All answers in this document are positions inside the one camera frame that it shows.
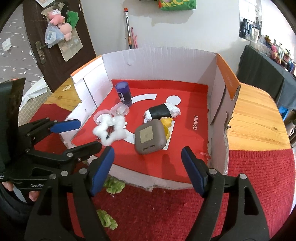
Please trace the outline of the left hand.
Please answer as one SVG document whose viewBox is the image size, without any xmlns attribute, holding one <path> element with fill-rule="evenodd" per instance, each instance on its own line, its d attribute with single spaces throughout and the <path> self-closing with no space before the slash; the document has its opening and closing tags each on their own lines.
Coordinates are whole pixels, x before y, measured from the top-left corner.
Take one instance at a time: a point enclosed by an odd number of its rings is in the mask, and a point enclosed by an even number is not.
<svg viewBox="0 0 296 241">
<path fill-rule="evenodd" d="M 39 197 L 40 195 L 40 192 L 39 191 L 21 191 L 19 189 L 17 189 L 15 187 L 15 185 L 9 181 L 7 182 L 2 182 L 1 183 L 9 192 L 14 192 L 15 195 L 21 200 L 21 201 L 24 201 L 26 202 L 25 200 L 25 194 L 28 194 L 28 197 L 31 201 L 33 202 L 36 202 L 37 201 L 37 198 Z"/>
</svg>

